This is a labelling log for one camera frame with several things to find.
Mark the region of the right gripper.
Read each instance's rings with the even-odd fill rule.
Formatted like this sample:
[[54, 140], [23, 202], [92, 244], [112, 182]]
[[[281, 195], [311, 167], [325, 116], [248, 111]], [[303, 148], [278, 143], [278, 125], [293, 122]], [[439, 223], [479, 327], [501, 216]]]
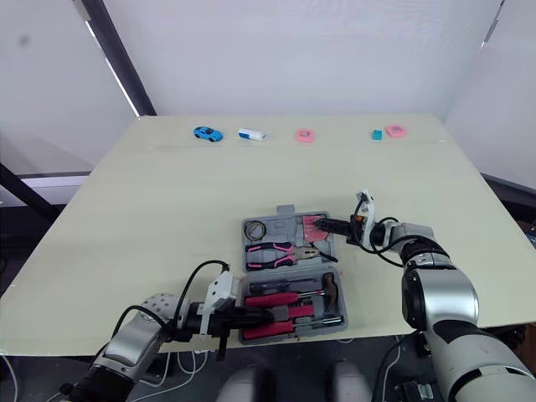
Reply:
[[336, 219], [335, 233], [344, 236], [350, 245], [363, 244], [364, 217], [359, 214], [352, 214], [349, 220]]

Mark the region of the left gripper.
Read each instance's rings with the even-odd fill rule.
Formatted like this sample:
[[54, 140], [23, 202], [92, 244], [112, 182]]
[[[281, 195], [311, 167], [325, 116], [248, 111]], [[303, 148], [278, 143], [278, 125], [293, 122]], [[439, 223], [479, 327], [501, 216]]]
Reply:
[[[235, 319], [272, 319], [273, 313], [270, 310], [258, 307], [235, 307], [230, 305], [223, 310], [215, 310], [209, 315], [209, 324], [205, 330], [202, 329], [202, 302], [194, 302], [188, 308], [185, 321], [185, 330], [196, 335], [209, 335], [219, 337], [224, 327], [229, 327], [232, 315]], [[271, 326], [274, 322], [241, 322], [235, 330], [243, 332], [260, 327]]]

